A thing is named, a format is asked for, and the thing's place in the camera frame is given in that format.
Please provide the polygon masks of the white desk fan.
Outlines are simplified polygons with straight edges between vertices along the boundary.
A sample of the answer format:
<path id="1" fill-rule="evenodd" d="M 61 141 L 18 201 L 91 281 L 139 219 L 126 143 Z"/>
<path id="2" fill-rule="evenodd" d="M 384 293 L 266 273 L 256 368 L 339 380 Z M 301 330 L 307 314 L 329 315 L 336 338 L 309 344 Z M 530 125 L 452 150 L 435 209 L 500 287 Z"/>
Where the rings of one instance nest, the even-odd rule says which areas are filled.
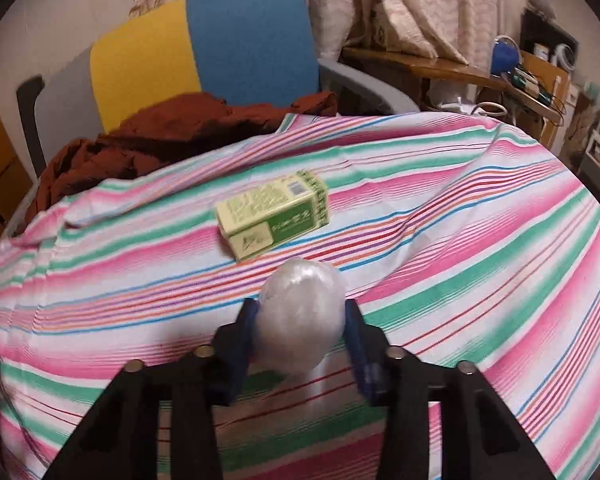
<path id="1" fill-rule="evenodd" d="M 558 44 L 554 50 L 552 63 L 567 73 L 576 68 L 576 55 L 568 44 Z"/>

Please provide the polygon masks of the clear plastic bag ball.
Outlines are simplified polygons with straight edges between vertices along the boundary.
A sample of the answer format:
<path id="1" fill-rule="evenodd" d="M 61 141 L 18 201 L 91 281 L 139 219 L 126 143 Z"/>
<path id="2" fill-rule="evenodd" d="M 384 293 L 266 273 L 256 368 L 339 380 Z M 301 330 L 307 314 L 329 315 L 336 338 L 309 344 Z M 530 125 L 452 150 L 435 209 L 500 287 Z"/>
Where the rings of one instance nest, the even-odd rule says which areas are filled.
<path id="1" fill-rule="evenodd" d="M 288 376 L 320 364 L 344 330 L 347 286 L 328 263 L 292 258 L 264 282 L 258 297 L 256 361 Z"/>

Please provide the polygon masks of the green white carton box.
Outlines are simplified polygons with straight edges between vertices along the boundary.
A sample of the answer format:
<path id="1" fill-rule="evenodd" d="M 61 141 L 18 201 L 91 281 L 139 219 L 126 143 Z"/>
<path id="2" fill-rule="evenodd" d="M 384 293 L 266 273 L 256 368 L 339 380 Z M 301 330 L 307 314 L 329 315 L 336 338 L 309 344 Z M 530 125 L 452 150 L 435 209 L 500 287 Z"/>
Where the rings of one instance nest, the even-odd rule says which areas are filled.
<path id="1" fill-rule="evenodd" d="M 328 187 L 301 170 L 222 200 L 215 217 L 235 259 L 244 261 L 327 226 Z"/>

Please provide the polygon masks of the dark red cloth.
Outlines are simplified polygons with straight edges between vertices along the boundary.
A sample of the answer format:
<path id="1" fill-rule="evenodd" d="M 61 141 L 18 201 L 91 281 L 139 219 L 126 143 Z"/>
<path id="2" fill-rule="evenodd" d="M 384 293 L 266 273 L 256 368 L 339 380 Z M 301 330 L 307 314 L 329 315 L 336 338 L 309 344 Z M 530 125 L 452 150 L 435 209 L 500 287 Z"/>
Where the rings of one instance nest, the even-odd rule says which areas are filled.
<path id="1" fill-rule="evenodd" d="M 94 140 L 64 145 L 42 172 L 24 222 L 62 198 L 109 178 L 133 180 L 163 167 L 252 136 L 275 132 L 288 113 L 334 117 L 334 92 L 302 96 L 287 107 L 229 106 L 207 92 L 184 93 L 143 108 Z"/>

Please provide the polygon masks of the striped pink green bedsheet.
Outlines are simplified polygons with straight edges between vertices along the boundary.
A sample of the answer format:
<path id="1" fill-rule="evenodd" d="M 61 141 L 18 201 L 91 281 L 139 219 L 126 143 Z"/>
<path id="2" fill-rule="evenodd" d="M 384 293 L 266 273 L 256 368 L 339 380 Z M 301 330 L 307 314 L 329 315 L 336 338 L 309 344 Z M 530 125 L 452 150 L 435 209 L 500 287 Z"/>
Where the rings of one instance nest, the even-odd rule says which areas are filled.
<path id="1" fill-rule="evenodd" d="M 299 170 L 330 220 L 236 262 L 220 200 Z M 109 179 L 0 243 L 7 468 L 38 479 L 129 360 L 179 358 L 290 258 L 330 263 L 422 360 L 478 365 L 559 479 L 600 466 L 600 204 L 522 131 L 455 114 L 287 117 L 276 133 Z"/>

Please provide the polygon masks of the blue folding chair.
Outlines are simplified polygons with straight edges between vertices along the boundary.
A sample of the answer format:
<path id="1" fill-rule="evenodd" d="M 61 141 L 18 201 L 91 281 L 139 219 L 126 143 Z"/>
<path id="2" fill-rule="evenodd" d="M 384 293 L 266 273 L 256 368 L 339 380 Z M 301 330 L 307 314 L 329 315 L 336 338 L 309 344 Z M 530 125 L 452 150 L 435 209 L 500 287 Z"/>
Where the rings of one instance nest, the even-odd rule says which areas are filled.
<path id="1" fill-rule="evenodd" d="M 506 35 L 494 39 L 490 73 L 499 77 L 510 73 L 520 63 L 520 50 L 513 38 Z"/>

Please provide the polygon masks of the wooden side table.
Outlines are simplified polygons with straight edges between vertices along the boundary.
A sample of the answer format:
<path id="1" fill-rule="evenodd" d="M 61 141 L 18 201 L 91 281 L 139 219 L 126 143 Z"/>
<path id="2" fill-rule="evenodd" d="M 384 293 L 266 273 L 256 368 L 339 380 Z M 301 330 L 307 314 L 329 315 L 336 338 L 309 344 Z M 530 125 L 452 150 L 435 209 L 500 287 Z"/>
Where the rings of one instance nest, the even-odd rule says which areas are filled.
<path id="1" fill-rule="evenodd" d="M 482 89 L 506 90 L 506 82 L 492 77 L 486 70 L 444 58 L 346 47 L 341 51 L 340 61 L 403 91 L 424 107 L 431 104 L 431 89 L 463 96 Z"/>

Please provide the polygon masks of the grey yellow blue chair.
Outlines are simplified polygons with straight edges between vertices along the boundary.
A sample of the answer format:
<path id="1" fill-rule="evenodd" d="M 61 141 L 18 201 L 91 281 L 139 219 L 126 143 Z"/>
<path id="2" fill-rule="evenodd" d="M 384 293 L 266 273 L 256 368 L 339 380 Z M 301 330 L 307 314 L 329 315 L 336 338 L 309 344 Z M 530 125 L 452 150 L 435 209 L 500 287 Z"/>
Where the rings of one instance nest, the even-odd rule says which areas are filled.
<path id="1" fill-rule="evenodd" d="M 176 0 L 99 38 L 57 74 L 20 84 L 36 172 L 68 142 L 94 139 L 145 107 L 204 91 L 230 105 L 287 106 L 328 87 L 382 114 L 415 113 L 390 84 L 314 49 L 306 0 Z"/>

